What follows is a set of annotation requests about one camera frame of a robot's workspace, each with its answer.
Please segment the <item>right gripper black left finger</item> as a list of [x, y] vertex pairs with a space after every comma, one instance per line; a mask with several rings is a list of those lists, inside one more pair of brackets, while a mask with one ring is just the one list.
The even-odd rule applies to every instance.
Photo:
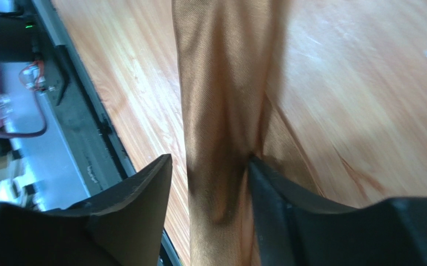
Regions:
[[172, 157], [67, 209], [0, 202], [0, 265], [171, 265], [162, 245]]

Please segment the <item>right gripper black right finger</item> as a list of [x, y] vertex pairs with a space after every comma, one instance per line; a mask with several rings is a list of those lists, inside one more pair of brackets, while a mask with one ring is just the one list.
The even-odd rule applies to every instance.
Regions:
[[427, 265], [427, 197], [353, 208], [248, 162], [262, 265]]

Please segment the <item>brown satin napkin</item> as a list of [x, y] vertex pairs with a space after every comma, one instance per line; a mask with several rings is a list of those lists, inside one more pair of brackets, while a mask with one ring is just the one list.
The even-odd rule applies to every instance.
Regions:
[[315, 193], [279, 98], [291, 1], [173, 1], [192, 265], [262, 265], [248, 188], [255, 155]]

